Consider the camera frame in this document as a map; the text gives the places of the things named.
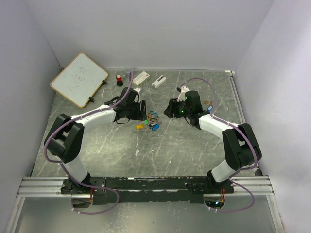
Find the yellow key tag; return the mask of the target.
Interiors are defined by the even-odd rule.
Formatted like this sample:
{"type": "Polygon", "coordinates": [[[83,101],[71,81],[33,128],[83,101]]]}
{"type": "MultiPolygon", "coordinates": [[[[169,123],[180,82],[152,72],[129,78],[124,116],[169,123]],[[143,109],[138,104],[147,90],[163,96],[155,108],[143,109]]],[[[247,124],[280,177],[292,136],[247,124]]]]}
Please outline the yellow key tag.
{"type": "Polygon", "coordinates": [[[140,129],[143,129],[143,128],[144,128],[144,125],[142,125],[142,124],[136,126],[137,130],[140,130],[140,129]]]}

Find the light blue key tag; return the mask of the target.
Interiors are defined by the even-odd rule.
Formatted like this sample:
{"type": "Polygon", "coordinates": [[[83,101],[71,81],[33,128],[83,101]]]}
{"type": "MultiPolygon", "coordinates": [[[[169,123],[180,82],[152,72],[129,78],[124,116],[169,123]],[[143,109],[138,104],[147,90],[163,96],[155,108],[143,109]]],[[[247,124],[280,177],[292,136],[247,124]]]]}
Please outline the light blue key tag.
{"type": "Polygon", "coordinates": [[[207,111],[211,112],[211,111],[212,111],[212,109],[213,109],[213,106],[212,106],[212,105],[210,105],[210,106],[207,108],[207,111]]]}

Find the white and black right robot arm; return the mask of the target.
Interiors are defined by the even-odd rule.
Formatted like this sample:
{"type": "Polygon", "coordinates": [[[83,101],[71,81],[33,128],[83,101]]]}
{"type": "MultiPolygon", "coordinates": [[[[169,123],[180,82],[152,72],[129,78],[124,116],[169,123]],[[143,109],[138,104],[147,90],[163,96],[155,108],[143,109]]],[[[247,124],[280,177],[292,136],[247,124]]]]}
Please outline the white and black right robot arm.
{"type": "Polygon", "coordinates": [[[187,123],[199,130],[219,137],[224,146],[225,158],[207,173],[206,187],[217,193],[223,182],[238,172],[251,169],[262,158],[262,153],[248,123],[234,124],[212,114],[213,108],[203,109],[197,91],[182,90],[177,98],[169,100],[164,115],[168,118],[184,118],[187,123]]]}

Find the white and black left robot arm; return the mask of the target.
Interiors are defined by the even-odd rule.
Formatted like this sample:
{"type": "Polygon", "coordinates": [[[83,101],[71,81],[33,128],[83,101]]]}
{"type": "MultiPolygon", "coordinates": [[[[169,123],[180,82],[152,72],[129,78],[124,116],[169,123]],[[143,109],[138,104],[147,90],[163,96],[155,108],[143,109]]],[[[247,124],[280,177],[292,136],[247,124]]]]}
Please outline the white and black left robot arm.
{"type": "Polygon", "coordinates": [[[91,175],[79,158],[84,134],[120,119],[146,120],[146,101],[140,94],[141,88],[126,87],[120,96],[92,111],[73,116],[60,114],[56,118],[45,139],[45,157],[60,164],[78,193],[84,194],[91,188],[91,175]]]}

